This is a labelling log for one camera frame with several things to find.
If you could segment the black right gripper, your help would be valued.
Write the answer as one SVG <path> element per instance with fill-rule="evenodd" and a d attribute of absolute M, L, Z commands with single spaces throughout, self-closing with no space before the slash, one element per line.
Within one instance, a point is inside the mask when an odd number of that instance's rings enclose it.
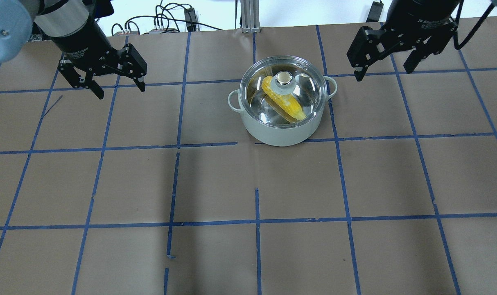
<path fill-rule="evenodd" d="M 346 53 L 357 82 L 363 81 L 372 64 L 392 53 L 410 52 L 403 67 L 411 74 L 428 56 L 443 52 L 458 24 L 450 15 L 432 19 L 435 16 L 423 16 L 422 9 L 396 8 L 381 28 L 361 26 Z"/>

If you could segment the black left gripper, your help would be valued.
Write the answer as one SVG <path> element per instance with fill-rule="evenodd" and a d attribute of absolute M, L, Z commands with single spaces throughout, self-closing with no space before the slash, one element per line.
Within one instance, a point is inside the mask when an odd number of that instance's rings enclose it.
<path fill-rule="evenodd" d="M 144 58 L 131 43 L 120 50 L 113 48 L 95 19 L 89 18 L 76 32 L 58 37 L 57 46 L 64 54 L 58 70 L 73 88 L 89 89 L 102 100 L 104 90 L 93 77 L 116 74 L 132 79 L 141 92 L 146 91 Z"/>

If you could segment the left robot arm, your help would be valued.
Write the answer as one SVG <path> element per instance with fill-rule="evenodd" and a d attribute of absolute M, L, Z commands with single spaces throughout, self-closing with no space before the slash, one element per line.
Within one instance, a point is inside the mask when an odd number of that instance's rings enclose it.
<path fill-rule="evenodd" d="M 0 63 L 20 52 L 36 25 L 63 53 L 57 68 L 71 87 L 103 99 L 93 77 L 116 74 L 143 92 L 146 61 L 130 43 L 113 48 L 96 21 L 112 13 L 109 0 L 0 0 Z"/>

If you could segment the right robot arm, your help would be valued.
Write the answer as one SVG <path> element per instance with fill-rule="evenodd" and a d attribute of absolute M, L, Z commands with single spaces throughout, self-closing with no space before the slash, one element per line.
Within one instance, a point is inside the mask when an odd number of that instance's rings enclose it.
<path fill-rule="evenodd" d="M 404 70 L 410 74 L 428 56 L 443 52 L 458 28 L 452 12 L 458 0 L 394 0 L 379 29 L 358 29 L 346 56 L 358 82 L 368 68 L 395 52 L 410 52 Z"/>

